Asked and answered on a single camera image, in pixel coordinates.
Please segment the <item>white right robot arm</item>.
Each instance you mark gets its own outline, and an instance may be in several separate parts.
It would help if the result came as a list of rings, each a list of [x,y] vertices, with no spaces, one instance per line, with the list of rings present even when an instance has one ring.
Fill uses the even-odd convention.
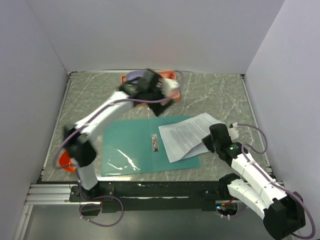
[[[242,201],[262,219],[271,237],[282,240],[306,225],[303,199],[267,174],[245,144],[232,140],[230,131],[236,128],[236,124],[213,124],[209,135],[202,139],[209,151],[236,171],[219,179],[218,193],[223,199]]]

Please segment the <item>white printed paper sheets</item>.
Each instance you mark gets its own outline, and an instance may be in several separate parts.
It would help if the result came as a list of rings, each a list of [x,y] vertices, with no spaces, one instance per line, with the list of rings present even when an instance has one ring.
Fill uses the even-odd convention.
[[[169,125],[159,126],[159,133],[170,163],[191,158],[209,150],[202,139],[210,134],[209,127],[221,122],[208,113]]]

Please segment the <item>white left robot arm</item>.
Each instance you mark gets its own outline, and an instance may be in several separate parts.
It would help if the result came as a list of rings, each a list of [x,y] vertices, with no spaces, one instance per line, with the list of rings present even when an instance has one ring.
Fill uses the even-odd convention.
[[[174,103],[180,84],[176,77],[162,76],[147,68],[142,76],[126,80],[96,110],[74,124],[63,127],[62,148],[73,159],[81,195],[87,201],[100,196],[100,183],[93,162],[97,137],[112,122],[139,104],[146,104],[156,117]]]

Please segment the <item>teal green file folder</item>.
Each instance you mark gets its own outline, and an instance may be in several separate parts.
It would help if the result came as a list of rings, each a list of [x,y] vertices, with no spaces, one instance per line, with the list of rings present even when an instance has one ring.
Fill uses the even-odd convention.
[[[160,137],[159,126],[187,119],[187,116],[165,116],[114,121],[103,133],[101,176],[199,168],[198,156],[170,163]],[[157,152],[152,148],[152,134],[157,134]]]

